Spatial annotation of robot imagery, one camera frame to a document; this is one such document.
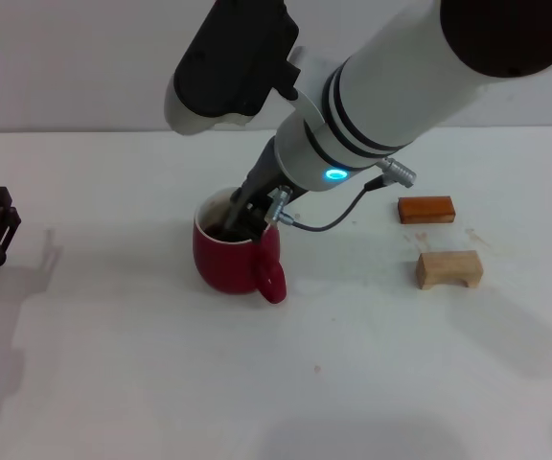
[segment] light wooden block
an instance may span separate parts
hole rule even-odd
[[[452,223],[455,221],[455,207],[450,196],[417,196],[400,198],[398,202],[400,222]]]
[[[483,265],[476,251],[428,252],[417,263],[417,280],[421,289],[461,281],[477,288],[483,277]]]

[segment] black cable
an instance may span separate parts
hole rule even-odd
[[[325,225],[324,227],[308,227],[307,225],[304,225],[303,223],[299,222],[293,222],[293,227],[299,228],[300,230],[305,230],[307,232],[313,232],[313,233],[321,233],[321,232],[327,232],[328,230],[331,230],[335,226],[338,225],[342,220],[344,220],[346,217],[348,217],[349,214],[355,209],[357,204],[361,201],[363,196],[367,194],[368,192],[372,192],[374,190],[382,189],[386,187],[389,184],[385,184],[384,177],[381,175],[377,177],[376,179],[371,180],[367,184],[363,186],[363,190],[359,192],[359,195],[356,196],[356,198],[353,200],[351,205],[342,213],[342,216],[334,220],[329,225]]]

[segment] white robotic arm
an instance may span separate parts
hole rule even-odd
[[[250,23],[250,36],[240,34]],[[227,227],[253,239],[269,223],[290,223],[288,201],[373,166],[411,186],[414,173],[390,155],[483,87],[552,67],[552,0],[424,1],[344,63],[303,49],[287,60],[296,37],[282,0],[219,0],[168,89],[166,118],[183,134],[243,124],[272,86],[295,107],[232,196]]]

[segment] metal connector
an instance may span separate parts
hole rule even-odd
[[[280,221],[280,216],[283,214],[283,209],[287,206],[288,201],[293,195],[290,187],[283,186],[272,197],[272,204],[265,214],[265,222],[269,225],[276,225]]]
[[[414,171],[393,158],[382,158],[376,166],[382,169],[385,180],[397,182],[408,189],[417,180],[417,174]]]
[[[286,213],[280,213],[280,216],[278,217],[278,221],[282,223],[283,225],[291,226],[293,223],[295,223],[295,219],[292,218],[289,214]]]

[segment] white table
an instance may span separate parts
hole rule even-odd
[[[280,308],[213,292],[191,254],[197,204],[272,134],[0,134],[23,218],[0,460],[552,459],[552,127],[434,130],[399,155],[414,189],[283,229]],[[331,221],[369,178],[292,212]],[[456,222],[399,225],[426,195]],[[417,289],[420,251],[469,249],[479,289]]]

